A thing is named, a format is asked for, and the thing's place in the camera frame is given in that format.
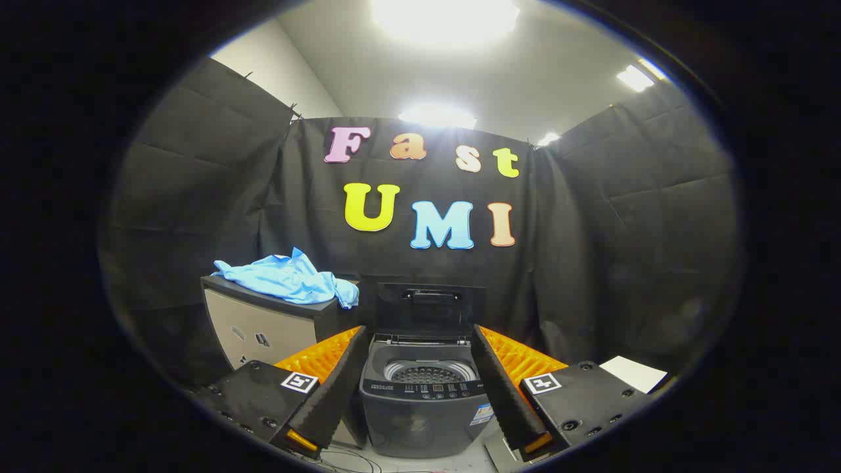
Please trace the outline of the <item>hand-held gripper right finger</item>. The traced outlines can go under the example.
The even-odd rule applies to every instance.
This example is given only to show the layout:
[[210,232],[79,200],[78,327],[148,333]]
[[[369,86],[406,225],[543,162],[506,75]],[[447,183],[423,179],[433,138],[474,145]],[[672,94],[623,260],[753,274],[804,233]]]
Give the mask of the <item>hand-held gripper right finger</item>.
[[503,437],[524,461],[605,437],[654,401],[597,363],[568,365],[480,325],[471,354]]

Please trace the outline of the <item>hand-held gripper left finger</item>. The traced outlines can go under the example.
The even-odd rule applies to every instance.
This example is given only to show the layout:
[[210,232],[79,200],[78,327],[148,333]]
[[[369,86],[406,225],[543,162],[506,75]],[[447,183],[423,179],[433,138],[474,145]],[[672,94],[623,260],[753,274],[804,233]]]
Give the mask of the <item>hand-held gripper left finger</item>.
[[350,407],[367,340],[360,325],[277,363],[249,361],[199,388],[198,404],[259,442],[318,460]]

